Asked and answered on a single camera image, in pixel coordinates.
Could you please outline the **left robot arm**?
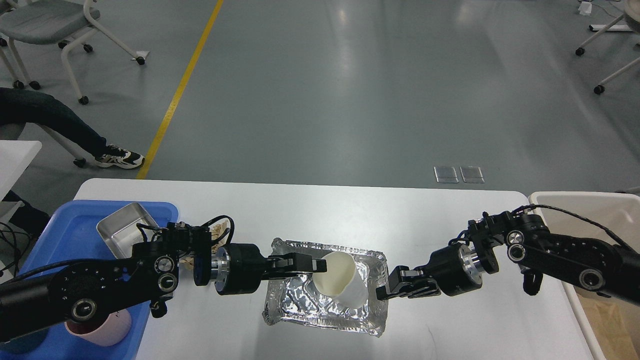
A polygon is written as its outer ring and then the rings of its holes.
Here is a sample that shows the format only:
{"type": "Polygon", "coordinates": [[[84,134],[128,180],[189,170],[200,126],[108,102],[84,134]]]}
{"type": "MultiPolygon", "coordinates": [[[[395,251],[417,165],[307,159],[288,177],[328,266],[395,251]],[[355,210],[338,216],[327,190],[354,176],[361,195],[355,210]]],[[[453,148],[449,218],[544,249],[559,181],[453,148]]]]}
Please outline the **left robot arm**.
{"type": "Polygon", "coordinates": [[[324,273],[327,263],[290,252],[263,256],[252,243],[233,243],[234,221],[219,215],[192,226],[136,225],[142,241],[125,259],[70,259],[41,266],[1,285],[1,342],[66,321],[87,323],[149,302],[155,318],[179,284],[179,261],[193,260],[197,286],[214,283],[220,296],[254,293],[262,281],[324,273]]]}

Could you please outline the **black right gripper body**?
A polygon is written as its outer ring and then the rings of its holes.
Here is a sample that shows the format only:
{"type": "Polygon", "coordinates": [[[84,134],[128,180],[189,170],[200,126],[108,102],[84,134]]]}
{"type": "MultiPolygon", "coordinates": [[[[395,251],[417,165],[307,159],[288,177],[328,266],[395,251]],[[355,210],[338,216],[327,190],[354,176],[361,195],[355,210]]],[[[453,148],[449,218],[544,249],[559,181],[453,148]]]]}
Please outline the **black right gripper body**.
{"type": "Polygon", "coordinates": [[[466,244],[448,245],[430,255],[423,271],[446,296],[460,296],[483,285],[482,271],[473,257],[474,252],[466,244]]]}

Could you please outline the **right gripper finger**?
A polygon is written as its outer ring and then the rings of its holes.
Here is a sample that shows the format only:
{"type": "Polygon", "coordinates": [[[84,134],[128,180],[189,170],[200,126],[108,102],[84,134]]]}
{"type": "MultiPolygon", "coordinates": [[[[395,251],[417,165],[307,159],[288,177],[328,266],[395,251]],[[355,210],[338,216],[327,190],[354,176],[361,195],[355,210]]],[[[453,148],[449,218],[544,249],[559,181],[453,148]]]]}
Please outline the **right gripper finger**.
{"type": "Polygon", "coordinates": [[[422,269],[409,269],[398,265],[387,276],[384,285],[375,289],[377,300],[386,301],[397,297],[417,299],[441,296],[436,280],[422,269]]]}

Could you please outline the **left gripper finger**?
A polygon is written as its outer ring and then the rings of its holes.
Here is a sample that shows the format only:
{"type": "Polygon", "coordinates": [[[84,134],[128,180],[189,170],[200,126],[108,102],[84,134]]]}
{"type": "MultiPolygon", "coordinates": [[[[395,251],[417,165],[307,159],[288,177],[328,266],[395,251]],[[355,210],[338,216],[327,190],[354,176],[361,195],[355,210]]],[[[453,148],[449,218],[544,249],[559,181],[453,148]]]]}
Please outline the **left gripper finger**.
{"type": "Polygon", "coordinates": [[[327,270],[326,260],[314,259],[313,256],[304,253],[290,252],[270,255],[267,258],[268,280],[285,280],[302,275],[325,273],[327,270]]]}

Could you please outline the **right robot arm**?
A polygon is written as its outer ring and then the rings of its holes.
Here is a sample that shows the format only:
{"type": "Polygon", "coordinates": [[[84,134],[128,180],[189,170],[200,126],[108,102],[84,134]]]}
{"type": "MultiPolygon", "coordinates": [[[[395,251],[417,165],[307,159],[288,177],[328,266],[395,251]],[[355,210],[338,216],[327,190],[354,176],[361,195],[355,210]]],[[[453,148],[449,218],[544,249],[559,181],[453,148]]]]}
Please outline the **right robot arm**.
{"type": "Polygon", "coordinates": [[[549,230],[533,203],[471,219],[466,230],[433,251],[429,262],[415,268],[396,266],[375,290],[380,301],[444,294],[454,297],[482,287],[483,274],[499,271],[494,248],[505,246],[508,260],[519,266],[523,291],[536,296],[544,276],[601,297],[633,305],[640,300],[639,253],[609,228],[566,209],[563,214],[601,229],[613,243],[549,230]]]}

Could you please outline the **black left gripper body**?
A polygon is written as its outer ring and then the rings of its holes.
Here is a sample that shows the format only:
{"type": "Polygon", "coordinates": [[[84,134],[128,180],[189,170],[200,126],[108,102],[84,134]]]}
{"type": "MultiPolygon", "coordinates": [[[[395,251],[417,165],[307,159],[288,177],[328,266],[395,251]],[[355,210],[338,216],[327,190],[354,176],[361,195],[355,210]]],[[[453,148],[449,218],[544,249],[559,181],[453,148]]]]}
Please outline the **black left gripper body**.
{"type": "Polygon", "coordinates": [[[225,244],[211,259],[211,281],[220,296],[253,294],[268,268],[268,258],[250,243],[225,244]]]}

